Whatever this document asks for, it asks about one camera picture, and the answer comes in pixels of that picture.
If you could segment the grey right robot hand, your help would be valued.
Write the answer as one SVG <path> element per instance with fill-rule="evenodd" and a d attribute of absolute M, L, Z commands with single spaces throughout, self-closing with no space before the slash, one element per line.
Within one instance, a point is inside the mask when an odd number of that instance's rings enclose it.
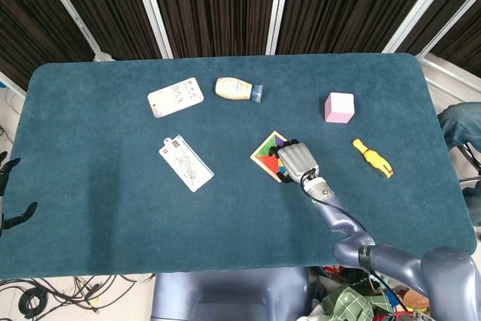
<path fill-rule="evenodd" d="M 283 163 L 285 171 L 277 172 L 281 183 L 303 184 L 305 178 L 312 179 L 319 176 L 319 165 L 309 151 L 307 145 L 296 139 L 284 141 L 281 145 L 272 146 L 268 150 L 269 156 L 275 156 Z"/>

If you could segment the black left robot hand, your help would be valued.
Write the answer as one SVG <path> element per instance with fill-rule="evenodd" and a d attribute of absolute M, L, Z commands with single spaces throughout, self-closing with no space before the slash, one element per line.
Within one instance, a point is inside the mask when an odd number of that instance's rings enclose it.
<path fill-rule="evenodd" d="M 11 217 L 9 219 L 5 217 L 5 213 L 4 213 L 5 190 L 6 190 L 10 173 L 13 167 L 18 165 L 19 163 L 20 163 L 20 158 L 15 158 L 7 161 L 1 167 L 1 234 L 3 234 L 5 230 L 12 229 L 13 227 L 18 226 L 19 224 L 25 223 L 35 214 L 35 211 L 37 210 L 37 207 L 38 207 L 38 203 L 34 201 L 26 208 L 26 210 L 22 214 L 15 217 Z"/>

